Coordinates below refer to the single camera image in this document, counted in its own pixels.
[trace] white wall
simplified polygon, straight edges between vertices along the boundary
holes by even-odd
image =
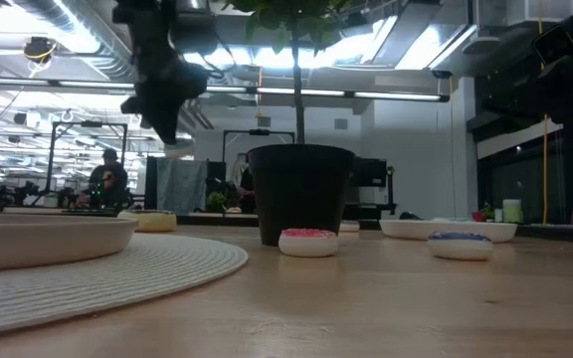
[[[398,215],[463,217],[476,209],[476,154],[466,132],[474,98],[474,80],[463,79],[452,103],[377,100],[364,112],[361,149],[395,167]],[[372,192],[376,202],[385,202],[384,191]]]
[[[210,111],[204,109],[216,129],[198,131],[195,135],[195,160],[222,160],[223,130],[249,130],[257,128],[255,108],[239,108],[227,111]],[[295,111],[290,107],[264,107],[261,112],[272,118],[273,131],[295,132]],[[334,129],[336,118],[348,119],[348,130]],[[307,108],[304,113],[305,141],[309,144],[332,145],[348,149],[355,154],[360,153],[360,119],[353,115],[350,108]],[[241,134],[236,138],[235,133],[227,136],[227,153],[225,161],[228,168],[233,165],[239,153],[246,153],[251,149],[271,144],[289,143],[290,136],[276,135],[251,136]]]

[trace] plant stem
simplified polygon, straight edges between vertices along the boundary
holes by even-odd
[[[295,100],[295,133],[297,143],[304,144],[304,103],[302,102],[302,69],[299,67],[299,34],[297,32],[297,15],[291,13],[292,30],[290,48],[293,54],[293,98]]]

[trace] computer monitor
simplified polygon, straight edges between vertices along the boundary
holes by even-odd
[[[350,178],[352,187],[386,187],[386,160],[356,157]]]

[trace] white container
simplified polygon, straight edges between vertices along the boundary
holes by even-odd
[[[433,233],[428,239],[433,256],[464,261],[485,261],[493,244],[487,237],[474,233]]]
[[[342,220],[339,225],[340,233],[358,233],[359,232],[359,222]]]
[[[443,259],[485,261],[492,255],[492,242],[475,240],[428,240],[433,256]]]
[[[494,209],[494,221],[496,223],[503,222],[503,211],[501,209]]]
[[[337,253],[339,240],[333,233],[320,237],[292,236],[289,230],[280,235],[280,251],[299,258],[325,258]]]
[[[391,238],[426,241],[435,232],[457,232],[481,234],[493,243],[512,240],[517,228],[515,224],[423,220],[380,220],[379,225]]]
[[[503,220],[506,223],[522,223],[523,211],[520,199],[503,200]]]

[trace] white bowl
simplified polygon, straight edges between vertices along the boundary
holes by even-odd
[[[122,251],[138,223],[114,218],[0,214],[0,269],[54,265]]]
[[[433,256],[444,259],[485,261],[492,254],[492,242],[466,239],[428,240]]]
[[[280,251],[285,255],[299,258],[325,258],[337,253],[339,240],[336,236],[328,238],[280,236]]]
[[[480,234],[493,243],[512,240],[517,228],[516,224],[423,220],[380,220],[379,225],[391,238],[426,241],[435,232],[458,232]]]

